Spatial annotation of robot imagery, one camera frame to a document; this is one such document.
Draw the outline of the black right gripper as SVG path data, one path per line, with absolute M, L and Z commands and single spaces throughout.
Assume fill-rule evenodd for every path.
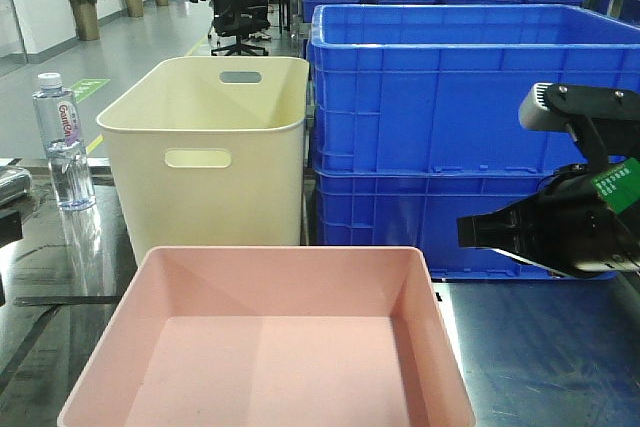
M 554 275 L 592 277 L 639 270 L 639 201 L 615 214 L 591 180 L 600 173 L 554 179 L 531 195 L 488 213 L 456 220 L 461 248 L 494 251 Z M 535 211 L 537 207 L 537 226 Z M 537 247 L 522 238 L 537 235 Z

